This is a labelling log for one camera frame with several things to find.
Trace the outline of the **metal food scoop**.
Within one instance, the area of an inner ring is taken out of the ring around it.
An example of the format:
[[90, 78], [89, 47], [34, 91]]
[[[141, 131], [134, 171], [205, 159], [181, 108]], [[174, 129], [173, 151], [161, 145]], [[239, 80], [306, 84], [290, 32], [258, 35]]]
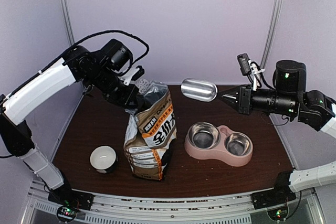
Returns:
[[187, 98], [202, 102], [212, 102], [221, 97], [216, 84], [193, 78], [182, 81], [181, 92]]

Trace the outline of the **dog food bag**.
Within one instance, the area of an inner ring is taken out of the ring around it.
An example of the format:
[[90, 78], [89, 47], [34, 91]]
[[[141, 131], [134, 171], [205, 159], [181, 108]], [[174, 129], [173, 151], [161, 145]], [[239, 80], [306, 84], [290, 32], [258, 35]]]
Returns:
[[124, 154], [135, 177], [162, 181], [177, 138], [173, 101], [166, 84], [151, 81], [147, 93], [138, 94], [137, 109], [128, 109]]

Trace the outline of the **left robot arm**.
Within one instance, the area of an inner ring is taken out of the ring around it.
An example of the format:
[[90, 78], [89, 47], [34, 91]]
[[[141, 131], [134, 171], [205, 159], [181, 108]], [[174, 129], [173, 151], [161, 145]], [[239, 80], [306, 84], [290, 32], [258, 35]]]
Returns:
[[33, 142], [26, 117], [54, 94], [76, 82], [82, 82], [86, 89], [98, 88], [104, 99], [114, 105], [124, 109], [137, 107], [139, 89], [133, 81], [144, 74], [144, 69], [137, 66], [120, 72], [132, 60], [132, 52], [116, 39], [94, 52], [73, 45], [15, 91], [1, 95], [1, 138], [8, 152], [21, 159], [64, 205], [75, 201], [75, 192], [65, 175]]

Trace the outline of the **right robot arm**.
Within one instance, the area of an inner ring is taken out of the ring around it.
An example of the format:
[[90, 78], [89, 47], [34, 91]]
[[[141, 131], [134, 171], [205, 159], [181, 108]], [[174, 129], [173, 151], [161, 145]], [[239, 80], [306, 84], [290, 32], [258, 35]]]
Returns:
[[[296, 119], [317, 132], [335, 137], [335, 100], [318, 90], [306, 91], [307, 68], [302, 62], [276, 63], [272, 89], [253, 90], [240, 85], [223, 91], [218, 98], [240, 114], [251, 111], [279, 114]], [[269, 192], [272, 203], [279, 204], [293, 193], [335, 183], [335, 162], [305, 170], [282, 172]]]

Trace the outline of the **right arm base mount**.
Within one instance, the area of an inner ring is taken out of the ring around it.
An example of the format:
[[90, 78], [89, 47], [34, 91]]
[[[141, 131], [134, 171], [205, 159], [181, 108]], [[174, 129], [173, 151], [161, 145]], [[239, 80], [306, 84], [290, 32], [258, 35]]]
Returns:
[[251, 201], [254, 209], [267, 208], [268, 217], [276, 221], [288, 220], [297, 210], [296, 206], [294, 212], [290, 213], [288, 203], [296, 200], [297, 196], [290, 188], [290, 175], [293, 171], [281, 172], [278, 174], [273, 189], [259, 191], [251, 194]]

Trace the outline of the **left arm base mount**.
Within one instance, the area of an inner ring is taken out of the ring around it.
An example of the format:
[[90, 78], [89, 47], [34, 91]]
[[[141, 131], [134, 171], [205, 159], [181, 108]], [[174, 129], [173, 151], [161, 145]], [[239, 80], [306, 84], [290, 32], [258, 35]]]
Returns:
[[74, 221], [83, 210], [90, 210], [94, 195], [73, 190], [68, 182], [57, 189], [51, 189], [46, 183], [44, 190], [48, 193], [48, 200], [60, 206], [56, 210], [56, 217], [61, 223]]

